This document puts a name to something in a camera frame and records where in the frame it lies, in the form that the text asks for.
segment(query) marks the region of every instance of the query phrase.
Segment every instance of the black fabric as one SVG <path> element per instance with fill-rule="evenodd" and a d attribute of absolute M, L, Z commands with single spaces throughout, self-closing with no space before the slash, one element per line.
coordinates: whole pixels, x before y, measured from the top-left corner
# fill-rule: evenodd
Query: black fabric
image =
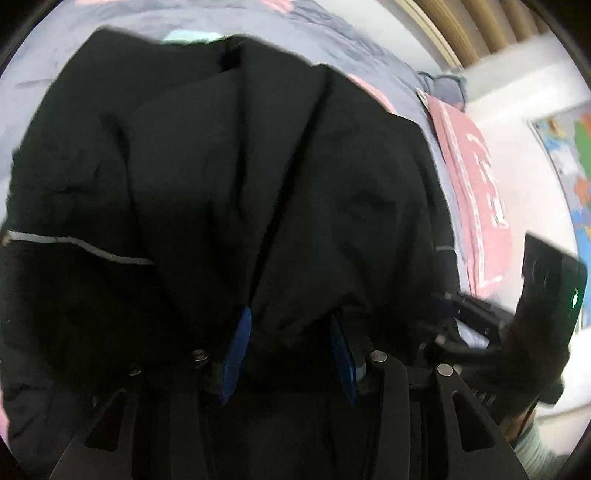
<path fill-rule="evenodd" d="M 453 232 L 421 129 L 339 72 L 245 37 L 159 46 L 94 33 L 14 154 L 4 229 L 154 262 L 0 249 L 10 442 L 36 478 L 64 442 L 45 455 L 31 438 L 71 436 L 89 395 L 130 364 L 223 350 L 244 306 L 241 381 L 320 388 L 334 375 L 331 312 L 410 353 L 427 296 L 458 284 L 453 252 L 436 253 Z M 55 392 L 72 405 L 51 426 Z"/>

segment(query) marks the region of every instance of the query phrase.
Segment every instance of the garment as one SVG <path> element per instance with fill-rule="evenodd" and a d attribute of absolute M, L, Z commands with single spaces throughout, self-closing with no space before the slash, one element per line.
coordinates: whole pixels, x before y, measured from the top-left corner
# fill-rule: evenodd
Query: garment
<path fill-rule="evenodd" d="M 3 232 L 2 389 L 35 478 L 93 394 L 131 364 L 223 351 L 245 306 L 243 375 L 321 388 L 331 312 L 410 352 L 426 296 L 458 283 L 421 129 L 244 37 L 94 33 L 14 154 Z"/>

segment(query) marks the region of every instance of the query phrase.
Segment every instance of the white wall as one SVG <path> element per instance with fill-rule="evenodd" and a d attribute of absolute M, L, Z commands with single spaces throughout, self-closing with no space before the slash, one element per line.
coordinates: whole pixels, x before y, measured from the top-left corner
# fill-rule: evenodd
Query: white wall
<path fill-rule="evenodd" d="M 569 252 L 577 251 L 562 188 L 528 122 L 589 101 L 591 92 L 552 34 L 490 56 L 467 69 L 464 75 L 469 99 L 467 112 L 491 151 L 511 224 L 512 267 L 499 298 L 501 303 L 514 308 L 521 294 L 526 231 Z M 583 424 L 589 420 L 590 410 L 584 407 L 591 403 L 591 330 L 576 335 L 570 348 L 562 398 L 552 409 L 538 409 L 538 416 L 545 417 L 541 427 L 543 438 L 552 439 L 548 441 L 550 446 L 560 452 L 572 450 L 584 430 Z"/>
<path fill-rule="evenodd" d="M 378 0 L 316 0 L 316 2 L 387 48 L 413 69 L 433 75 L 441 73 L 441 67 L 436 59 L 415 37 L 416 32 L 413 34 L 413 29 L 405 26 L 405 23 L 408 24 L 411 20 L 405 13 L 396 10 L 394 5 L 390 5 L 388 9 Z"/>

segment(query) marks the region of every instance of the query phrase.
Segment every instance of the mint green object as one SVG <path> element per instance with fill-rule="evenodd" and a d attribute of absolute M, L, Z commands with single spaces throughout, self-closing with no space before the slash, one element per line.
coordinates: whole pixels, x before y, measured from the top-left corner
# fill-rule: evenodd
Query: mint green object
<path fill-rule="evenodd" d="M 179 30 L 172 30 L 171 33 L 164 37 L 162 43 L 173 43 L 177 45 L 211 43 L 223 37 L 224 35 L 220 35 L 217 32 L 200 32 L 199 30 L 184 30 L 181 28 Z"/>

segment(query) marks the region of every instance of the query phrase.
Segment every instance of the colorful map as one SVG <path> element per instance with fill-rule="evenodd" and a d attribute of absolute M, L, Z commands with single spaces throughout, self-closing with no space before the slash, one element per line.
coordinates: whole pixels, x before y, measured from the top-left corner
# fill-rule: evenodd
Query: colorful map
<path fill-rule="evenodd" d="M 579 257 L 591 268 L 591 103 L 533 126 L 564 189 Z M 591 326 L 591 278 L 587 279 L 581 312 L 582 325 Z"/>

